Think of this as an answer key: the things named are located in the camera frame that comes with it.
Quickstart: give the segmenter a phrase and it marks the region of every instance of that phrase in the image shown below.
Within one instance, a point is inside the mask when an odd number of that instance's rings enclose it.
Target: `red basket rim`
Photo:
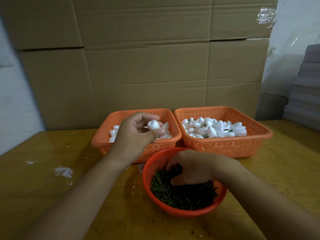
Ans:
[[[185,151],[185,150],[188,150],[188,148],[174,147],[174,148],[164,149],[153,154],[143,167],[143,171],[142,171],[143,186],[147,194],[149,195],[149,197],[152,199],[152,201],[155,202],[158,206],[160,206],[163,210],[167,211],[168,213],[174,214],[176,216],[185,216],[185,217],[193,217],[193,216],[207,214],[213,209],[217,208],[225,198],[227,189],[224,185],[221,184],[221,193],[219,194],[219,196],[216,198],[215,202],[212,205],[200,210],[180,210],[163,203],[157,197],[155,197],[150,190],[150,183],[148,183],[146,180],[147,170],[149,169],[150,165],[159,158],[159,156],[162,156],[168,153],[174,153],[174,152],[178,153],[180,151]]]
[[[180,130],[182,132],[182,136],[184,138],[187,138],[189,141],[193,141],[195,143],[203,143],[203,142],[216,142],[216,141],[243,141],[243,140],[264,140],[264,139],[271,139],[273,137],[273,132],[270,130],[268,127],[264,126],[263,124],[259,123],[258,121],[250,118],[249,116],[245,115],[244,113],[241,113],[239,110],[229,107],[229,106],[212,106],[212,107],[194,107],[194,108],[179,108],[174,110],[173,114],[174,117],[176,118],[176,121],[179,121],[179,115],[178,112],[181,110],[194,110],[194,109],[212,109],[212,108],[229,108],[233,109],[236,112],[242,114],[243,116],[247,117],[250,119],[252,122],[258,124],[259,126],[263,127],[266,129],[267,133],[265,134],[259,134],[259,135],[247,135],[247,136],[241,136],[241,137],[216,137],[216,138],[194,138],[189,136],[186,133],[186,130],[183,128],[182,123],[178,123]]]
[[[150,111],[150,110],[158,110],[158,109],[163,109],[163,110],[166,110],[168,113],[170,113],[172,115],[172,118],[174,119],[173,120],[173,123],[174,125],[176,126],[177,128],[177,131],[178,131],[178,134],[175,135],[174,137],[172,138],[166,138],[166,139],[161,139],[161,141],[159,141],[159,143],[172,143],[172,142],[177,142],[181,139],[182,137],[182,133],[181,133],[181,129],[180,129],[180,126],[179,124],[177,123],[177,120],[174,116],[174,114],[172,113],[172,111],[170,109],[167,109],[167,108],[156,108],[156,109],[135,109],[135,110],[119,110],[119,111],[115,111],[115,112],[112,112],[110,113],[106,119],[103,121],[103,123],[101,124],[101,126],[99,127],[99,129],[97,130],[97,132],[94,134],[94,136],[92,137],[91,139],[91,145],[95,148],[106,148],[106,147],[111,147],[111,145],[113,144],[113,142],[99,142],[98,139],[97,139],[97,136],[98,135],[98,132],[100,130],[100,128],[102,127],[102,125],[104,125],[105,123],[108,122],[108,118],[113,116],[114,114],[116,113],[119,113],[119,112],[124,112],[124,111],[130,111],[132,113],[136,113],[136,112],[146,112],[146,111]]]

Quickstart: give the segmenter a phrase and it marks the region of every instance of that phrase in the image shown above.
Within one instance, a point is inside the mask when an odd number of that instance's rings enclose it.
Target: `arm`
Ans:
[[[164,129],[140,133],[158,116],[136,113],[119,128],[110,152],[32,227],[26,240],[83,239],[119,175]]]
[[[320,239],[320,221],[256,177],[238,161],[209,153],[183,151],[167,165],[182,166],[172,185],[215,179],[224,184],[268,239]]]

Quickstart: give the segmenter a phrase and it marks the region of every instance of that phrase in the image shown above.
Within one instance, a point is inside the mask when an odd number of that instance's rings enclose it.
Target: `orange plastic basket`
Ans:
[[[174,111],[174,116],[182,131],[185,147],[196,151],[212,152],[232,158],[250,157],[256,153],[262,140],[270,139],[273,136],[270,129],[231,107],[180,108]],[[186,133],[181,123],[183,119],[191,117],[194,120],[199,117],[210,117],[222,121],[229,120],[233,123],[242,122],[242,125],[246,127],[247,136],[205,139],[191,137]]]
[[[157,199],[157,197],[155,197],[150,190],[151,179],[154,176],[156,170],[159,168],[162,168],[163,166],[166,166],[170,158],[172,158],[176,153],[187,150],[187,149],[188,148],[184,148],[184,147],[175,147],[175,148],[169,148],[169,149],[165,149],[155,153],[153,156],[149,158],[149,160],[144,165],[144,168],[142,171],[142,181],[143,181],[144,188],[146,189],[146,192],[149,195],[149,197],[158,206],[160,206],[160,208],[163,209],[165,212],[174,216],[194,217],[194,216],[207,214],[213,209],[217,208],[223,201],[224,197],[226,196],[226,193],[227,193],[226,187],[223,186],[218,181],[214,181],[213,183],[214,187],[218,188],[216,189],[218,197],[214,199],[214,202],[212,203],[212,205],[200,210],[180,210],[180,209],[173,208],[169,205],[166,205],[159,199]]]
[[[141,163],[147,161],[147,159],[160,150],[166,148],[172,148],[176,146],[176,142],[181,139],[181,130],[178,126],[176,119],[174,118],[173,113],[169,109],[158,108],[158,109],[142,109],[142,110],[123,110],[113,112],[108,115],[106,120],[102,123],[98,131],[95,133],[94,137],[91,140],[91,144],[99,148],[102,155],[105,155],[113,143],[109,143],[109,131],[112,130],[114,125],[120,125],[120,123],[137,112],[145,112],[153,115],[157,115],[160,117],[160,121],[162,123],[169,122],[170,124],[170,133],[173,135],[172,138],[168,139],[159,139],[156,144],[148,144],[144,149],[141,156],[135,161],[135,163]]]

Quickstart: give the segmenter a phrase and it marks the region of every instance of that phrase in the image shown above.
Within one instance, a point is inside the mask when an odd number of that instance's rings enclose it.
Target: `yellow tabletop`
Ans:
[[[320,133],[286,120],[263,121],[274,137],[239,161],[320,215]],[[20,239],[102,157],[95,129],[40,132],[0,157],[0,239]],[[147,196],[138,165],[116,181],[85,239],[264,239],[227,193],[214,211],[172,217]]]

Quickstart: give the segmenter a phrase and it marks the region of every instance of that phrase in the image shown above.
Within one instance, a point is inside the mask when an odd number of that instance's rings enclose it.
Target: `hand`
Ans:
[[[171,180],[173,186],[200,184],[209,180],[223,182],[224,175],[239,162],[222,155],[186,150],[175,154],[168,161],[167,170],[178,164],[182,166],[182,174]]]
[[[159,119],[159,116],[138,112],[123,120],[108,154],[116,157],[123,169],[130,166],[149,143],[155,142],[156,138],[164,135],[165,129],[163,128],[143,133],[143,127],[150,120],[158,121]]]

